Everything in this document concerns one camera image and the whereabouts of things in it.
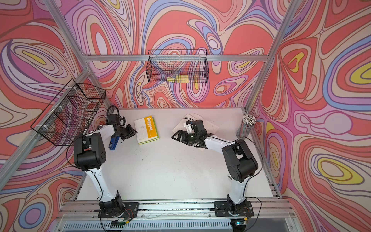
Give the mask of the white lined notebook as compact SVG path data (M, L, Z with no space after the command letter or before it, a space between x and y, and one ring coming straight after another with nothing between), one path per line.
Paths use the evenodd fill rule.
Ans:
M191 114L187 114L187 115L183 116L181 118L181 121L176 125L176 127L172 130L172 132L175 133L179 130L187 131L185 123L186 123L187 120L190 120L190 119L192 119L192 120L202 120L204 128L206 129L206 131L208 133L216 134L216 132L219 129L219 127L217 125L211 123L210 121L205 120L202 116L191 113Z

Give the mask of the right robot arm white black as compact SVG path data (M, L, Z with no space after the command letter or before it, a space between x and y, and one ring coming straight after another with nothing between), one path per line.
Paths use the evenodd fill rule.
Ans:
M226 201L214 202L216 217L253 216L251 202L245 192L249 180L259 168L258 162L243 139L227 141L208 133L203 121L185 118L185 130L178 130L172 139L190 147L216 151L223 155L229 175L232 178L231 189Z

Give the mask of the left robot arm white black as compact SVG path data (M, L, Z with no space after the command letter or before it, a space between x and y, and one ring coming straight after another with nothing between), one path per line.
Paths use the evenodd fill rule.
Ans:
M73 142L74 166L84 171L92 180L96 187L99 197L99 215L102 218L136 218L133 211L134 205L125 204L119 191L112 191L103 176L103 164L106 162L107 154L104 141L117 138L125 141L137 133L131 125L121 125L121 119L113 115L108 116L108 123L99 125L92 132L78 135Z

